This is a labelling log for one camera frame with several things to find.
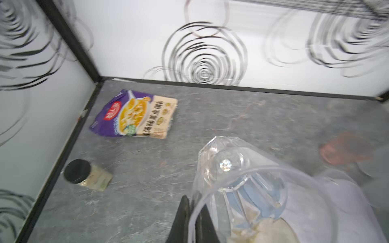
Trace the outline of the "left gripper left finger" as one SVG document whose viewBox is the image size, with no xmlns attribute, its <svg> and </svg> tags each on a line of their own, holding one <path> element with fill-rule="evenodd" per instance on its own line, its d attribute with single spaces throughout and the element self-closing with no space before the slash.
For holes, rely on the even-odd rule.
<svg viewBox="0 0 389 243">
<path fill-rule="evenodd" d="M 170 233 L 166 239 L 166 243 L 187 243 L 189 218 L 189 198 L 184 195 L 181 198 Z"/>
</svg>

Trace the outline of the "clear glass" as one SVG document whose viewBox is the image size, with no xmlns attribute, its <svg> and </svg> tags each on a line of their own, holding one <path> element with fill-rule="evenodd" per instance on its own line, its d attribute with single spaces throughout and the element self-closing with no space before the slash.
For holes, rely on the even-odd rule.
<svg viewBox="0 0 389 243">
<path fill-rule="evenodd" d="M 335 243 L 338 218 L 313 177 L 237 137 L 199 152 L 190 243 Z"/>
</svg>

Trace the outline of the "blue frosted cup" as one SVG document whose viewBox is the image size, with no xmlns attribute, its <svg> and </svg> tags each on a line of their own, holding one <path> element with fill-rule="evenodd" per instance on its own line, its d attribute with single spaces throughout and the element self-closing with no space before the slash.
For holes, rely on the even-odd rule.
<svg viewBox="0 0 389 243">
<path fill-rule="evenodd" d="M 254 228 L 265 218 L 280 218 L 288 200 L 283 178 L 268 172 L 244 175 L 221 191 L 232 229 Z"/>
</svg>

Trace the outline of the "pink transparent cup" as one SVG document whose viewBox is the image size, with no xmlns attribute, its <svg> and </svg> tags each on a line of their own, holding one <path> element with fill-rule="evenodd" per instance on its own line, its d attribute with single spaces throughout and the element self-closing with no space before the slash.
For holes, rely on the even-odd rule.
<svg viewBox="0 0 389 243">
<path fill-rule="evenodd" d="M 330 165 L 340 166 L 368 161 L 373 158 L 373 149 L 367 138 L 344 132 L 331 139 L 319 149 L 320 156 Z"/>
</svg>

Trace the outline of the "yellow transparent cup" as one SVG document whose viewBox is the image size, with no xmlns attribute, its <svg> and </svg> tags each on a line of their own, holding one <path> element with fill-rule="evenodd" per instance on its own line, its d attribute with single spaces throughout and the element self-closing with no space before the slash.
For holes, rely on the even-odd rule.
<svg viewBox="0 0 389 243">
<path fill-rule="evenodd" d="M 239 238 L 231 238 L 228 243 L 299 243 L 299 239 L 283 218 L 265 218 L 256 225 L 252 236 L 241 233 Z"/>
</svg>

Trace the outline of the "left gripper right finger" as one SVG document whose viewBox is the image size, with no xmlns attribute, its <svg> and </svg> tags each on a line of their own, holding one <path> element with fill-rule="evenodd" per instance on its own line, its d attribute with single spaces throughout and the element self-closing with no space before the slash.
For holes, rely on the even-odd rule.
<svg viewBox="0 0 389 243">
<path fill-rule="evenodd" d="M 220 243 L 207 205 L 204 205 L 196 219 L 196 243 Z"/>
</svg>

